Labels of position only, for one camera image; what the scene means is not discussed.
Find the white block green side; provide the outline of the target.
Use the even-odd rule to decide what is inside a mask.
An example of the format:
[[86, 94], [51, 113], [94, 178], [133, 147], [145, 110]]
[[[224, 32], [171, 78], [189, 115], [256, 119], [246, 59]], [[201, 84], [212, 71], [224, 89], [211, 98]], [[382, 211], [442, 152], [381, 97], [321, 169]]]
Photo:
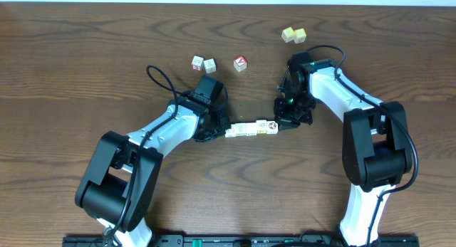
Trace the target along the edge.
[[257, 135], [257, 123], [248, 122], [246, 124], [246, 136], [255, 136]]

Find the red letter wooden block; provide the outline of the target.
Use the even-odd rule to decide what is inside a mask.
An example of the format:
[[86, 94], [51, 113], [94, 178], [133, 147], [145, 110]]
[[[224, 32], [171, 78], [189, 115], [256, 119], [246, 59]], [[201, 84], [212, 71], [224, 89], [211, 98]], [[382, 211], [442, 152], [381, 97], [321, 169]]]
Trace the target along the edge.
[[239, 56], [234, 59], [234, 67], [238, 72], [247, 68], [248, 62], [244, 56]]

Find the white block cat drawing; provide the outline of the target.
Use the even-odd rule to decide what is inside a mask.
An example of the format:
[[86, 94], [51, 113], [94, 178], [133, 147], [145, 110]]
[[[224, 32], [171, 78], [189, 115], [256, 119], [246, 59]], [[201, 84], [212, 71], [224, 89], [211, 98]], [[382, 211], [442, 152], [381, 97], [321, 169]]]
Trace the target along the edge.
[[231, 127], [226, 130], [225, 137], [236, 137], [235, 126], [231, 125]]

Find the white block brown circle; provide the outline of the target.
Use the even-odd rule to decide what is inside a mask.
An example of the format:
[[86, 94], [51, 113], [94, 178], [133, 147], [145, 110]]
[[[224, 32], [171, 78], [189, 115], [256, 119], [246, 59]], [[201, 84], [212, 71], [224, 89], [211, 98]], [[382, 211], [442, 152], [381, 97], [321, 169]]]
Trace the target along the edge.
[[275, 121], [267, 121], [266, 133], [268, 135], [275, 135], [279, 131], [279, 126]]

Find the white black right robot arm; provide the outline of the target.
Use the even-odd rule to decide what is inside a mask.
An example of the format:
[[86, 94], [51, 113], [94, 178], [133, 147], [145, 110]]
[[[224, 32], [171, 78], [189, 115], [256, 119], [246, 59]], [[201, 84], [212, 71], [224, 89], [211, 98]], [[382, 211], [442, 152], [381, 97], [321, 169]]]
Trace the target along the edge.
[[280, 98], [274, 101], [279, 130], [313, 122], [318, 102], [343, 123], [342, 163], [351, 183], [338, 225], [344, 246], [378, 246], [378, 224], [386, 200], [412, 169], [413, 151], [404, 107], [372, 98], [326, 59], [289, 60]]

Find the white block blue side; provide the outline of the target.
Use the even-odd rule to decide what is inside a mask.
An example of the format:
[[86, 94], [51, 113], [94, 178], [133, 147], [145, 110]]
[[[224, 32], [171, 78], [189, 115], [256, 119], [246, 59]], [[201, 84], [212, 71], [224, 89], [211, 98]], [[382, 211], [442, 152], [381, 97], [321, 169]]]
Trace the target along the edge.
[[236, 137], [246, 136], [247, 135], [247, 124], [246, 123], [236, 123], [234, 125], [234, 133]]

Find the white wooden block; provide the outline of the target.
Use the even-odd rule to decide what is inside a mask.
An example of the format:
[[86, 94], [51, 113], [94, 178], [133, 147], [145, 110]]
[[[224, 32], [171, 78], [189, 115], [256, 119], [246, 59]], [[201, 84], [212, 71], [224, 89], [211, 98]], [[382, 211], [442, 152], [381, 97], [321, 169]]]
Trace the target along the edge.
[[213, 73], [217, 70], [216, 62], [213, 58], [203, 61], [206, 73]]

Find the white block yellow side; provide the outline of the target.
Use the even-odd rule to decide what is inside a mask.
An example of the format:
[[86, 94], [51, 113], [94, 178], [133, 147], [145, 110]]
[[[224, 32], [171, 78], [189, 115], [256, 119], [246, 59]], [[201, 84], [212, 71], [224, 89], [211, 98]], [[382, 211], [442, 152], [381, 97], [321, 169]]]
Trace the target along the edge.
[[258, 135], [266, 134], [267, 131], [268, 131], [267, 121], [266, 120], [257, 120], [256, 121], [256, 133]]

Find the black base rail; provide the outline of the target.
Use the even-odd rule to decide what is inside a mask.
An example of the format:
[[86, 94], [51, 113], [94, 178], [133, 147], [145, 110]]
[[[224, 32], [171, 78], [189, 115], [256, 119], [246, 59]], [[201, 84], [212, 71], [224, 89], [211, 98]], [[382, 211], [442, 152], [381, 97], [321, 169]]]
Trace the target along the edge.
[[[208, 247], [208, 246], [248, 246], [266, 247], [278, 246], [284, 243], [297, 243], [297, 246], [347, 246], [339, 236], [331, 234], [306, 233], [302, 236], [182, 236], [182, 235], [156, 235], [147, 246], [153, 247]], [[104, 241], [101, 236], [67, 236], [62, 240], [61, 246], [116, 246], [115, 242]], [[419, 247], [417, 236], [379, 236], [378, 240], [370, 246], [385, 247]]]

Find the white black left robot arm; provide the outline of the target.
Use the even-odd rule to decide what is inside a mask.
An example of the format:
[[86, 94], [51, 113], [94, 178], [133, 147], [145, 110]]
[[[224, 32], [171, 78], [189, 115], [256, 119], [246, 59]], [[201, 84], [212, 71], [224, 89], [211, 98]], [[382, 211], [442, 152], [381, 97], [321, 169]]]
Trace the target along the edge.
[[148, 246], [145, 214], [162, 160], [182, 142], [206, 142], [230, 127], [226, 103], [179, 96], [149, 125], [127, 135], [106, 132], [76, 191], [75, 203], [104, 230], [104, 246]]

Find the white block red side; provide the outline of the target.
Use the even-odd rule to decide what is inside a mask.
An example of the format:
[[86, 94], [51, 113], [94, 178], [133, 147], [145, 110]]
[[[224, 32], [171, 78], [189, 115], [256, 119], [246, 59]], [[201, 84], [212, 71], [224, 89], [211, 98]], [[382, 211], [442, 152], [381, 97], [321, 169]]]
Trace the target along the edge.
[[201, 71], [204, 68], [204, 58], [194, 56], [191, 65], [193, 70]]

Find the pale yellow wooden block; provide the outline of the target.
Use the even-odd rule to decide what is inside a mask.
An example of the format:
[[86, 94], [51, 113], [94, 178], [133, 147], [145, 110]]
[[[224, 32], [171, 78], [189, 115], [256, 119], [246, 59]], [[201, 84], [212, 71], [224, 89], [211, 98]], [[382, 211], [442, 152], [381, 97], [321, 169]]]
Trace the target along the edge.
[[295, 31], [292, 27], [285, 28], [281, 33], [281, 37], [285, 43], [293, 41], [295, 39]]

